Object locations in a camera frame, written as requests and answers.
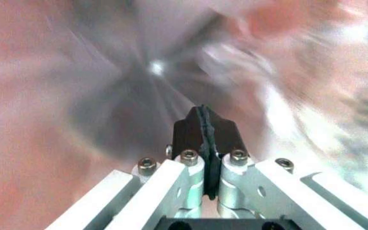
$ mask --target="blurred background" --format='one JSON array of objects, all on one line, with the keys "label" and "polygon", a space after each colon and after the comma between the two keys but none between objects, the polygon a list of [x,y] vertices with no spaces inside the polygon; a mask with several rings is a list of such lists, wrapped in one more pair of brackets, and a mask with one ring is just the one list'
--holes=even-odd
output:
[{"label": "blurred background", "polygon": [[368,0],[0,0],[0,229],[163,161],[201,104],[368,194]]}]

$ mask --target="screw hole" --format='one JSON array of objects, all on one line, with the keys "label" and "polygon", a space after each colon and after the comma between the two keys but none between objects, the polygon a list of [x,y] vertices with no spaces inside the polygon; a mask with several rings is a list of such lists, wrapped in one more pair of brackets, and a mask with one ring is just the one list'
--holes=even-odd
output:
[{"label": "screw hole", "polygon": [[265,222],[262,225],[262,230],[285,230],[285,229],[275,222]]},{"label": "screw hole", "polygon": [[262,197],[266,196],[266,191],[265,191],[264,187],[262,187],[262,186],[258,187],[258,194]]},{"label": "screw hole", "polygon": [[188,223],[185,223],[184,221],[176,221],[172,223],[168,230],[191,230],[191,226]]},{"label": "screw hole", "polygon": [[181,195],[181,188],[178,188],[178,189],[177,189],[177,198],[179,198],[179,197],[180,197],[180,195]]}]

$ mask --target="bolt head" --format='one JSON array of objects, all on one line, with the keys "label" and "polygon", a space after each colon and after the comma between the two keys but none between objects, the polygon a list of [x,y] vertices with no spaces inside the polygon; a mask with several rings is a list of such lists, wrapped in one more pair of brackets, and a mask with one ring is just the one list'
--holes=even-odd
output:
[{"label": "bolt head", "polygon": [[172,157],[172,152],[173,152],[173,146],[172,145],[167,145],[166,147],[165,147],[165,156],[168,158],[168,159],[171,159],[171,157]]},{"label": "bolt head", "polygon": [[138,161],[137,167],[140,175],[151,176],[157,169],[157,162],[151,157],[145,157]]},{"label": "bolt head", "polygon": [[198,162],[198,153],[193,149],[186,149],[180,154],[181,163],[186,166],[194,166]]},{"label": "bolt head", "polygon": [[230,154],[230,162],[236,166],[244,166],[248,162],[248,154],[241,149],[235,149]]},{"label": "bolt head", "polygon": [[275,160],[277,164],[279,164],[282,168],[284,168],[286,171],[292,173],[294,169],[294,164],[292,161],[286,158],[278,158]]}]

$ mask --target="bright light spot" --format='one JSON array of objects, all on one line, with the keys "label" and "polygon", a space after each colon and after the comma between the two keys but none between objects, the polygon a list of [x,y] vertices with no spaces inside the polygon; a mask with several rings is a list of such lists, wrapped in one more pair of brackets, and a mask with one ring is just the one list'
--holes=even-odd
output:
[{"label": "bright light spot", "polygon": [[344,36],[354,41],[365,41],[368,36],[368,27],[366,25],[356,25],[345,28]]},{"label": "bright light spot", "polygon": [[155,60],[150,63],[149,71],[150,73],[161,76],[164,72],[165,64],[160,60]]}]

